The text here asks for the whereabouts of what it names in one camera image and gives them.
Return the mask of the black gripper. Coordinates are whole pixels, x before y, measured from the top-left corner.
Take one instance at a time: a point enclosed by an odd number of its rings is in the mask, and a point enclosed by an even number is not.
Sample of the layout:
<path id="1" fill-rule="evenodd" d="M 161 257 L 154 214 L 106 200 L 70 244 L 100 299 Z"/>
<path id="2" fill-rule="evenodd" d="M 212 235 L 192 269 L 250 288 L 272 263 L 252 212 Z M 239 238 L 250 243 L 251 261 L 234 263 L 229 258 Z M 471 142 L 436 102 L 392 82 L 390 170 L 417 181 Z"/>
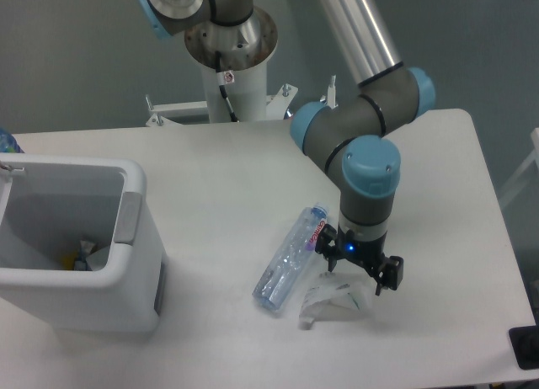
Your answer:
<path id="1" fill-rule="evenodd" d="M 397 290 L 403 280 L 404 260 L 398 256 L 386 257 L 384 243 L 386 233 L 371 241 L 361 241 L 359 235 L 340 227 L 338 231 L 325 224 L 315 246 L 315 252 L 328 262 L 328 272 L 332 272 L 341 259 L 345 259 L 364 269 L 376 280 L 375 295 L 383 290 Z"/>

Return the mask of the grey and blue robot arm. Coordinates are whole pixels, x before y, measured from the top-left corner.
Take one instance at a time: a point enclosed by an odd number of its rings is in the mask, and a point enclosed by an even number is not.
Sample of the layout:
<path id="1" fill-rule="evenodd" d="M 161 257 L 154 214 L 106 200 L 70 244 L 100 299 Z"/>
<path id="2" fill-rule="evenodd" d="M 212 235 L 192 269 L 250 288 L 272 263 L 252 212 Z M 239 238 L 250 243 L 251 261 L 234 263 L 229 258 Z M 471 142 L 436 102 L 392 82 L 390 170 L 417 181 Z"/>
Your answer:
<path id="1" fill-rule="evenodd" d="M 275 51 L 273 19 L 253 0 L 137 0 L 154 34 L 183 35 L 207 77 L 212 122 L 262 120 L 265 63 Z M 397 53 L 374 0 L 319 0 L 358 97 L 347 104 L 311 102 L 292 117 L 298 148 L 339 188 L 339 222 L 325 226 L 316 250 L 333 269 L 361 267 L 378 290 L 396 290 L 403 260 L 384 253 L 401 157 L 388 135 L 433 108 L 435 87 Z"/>

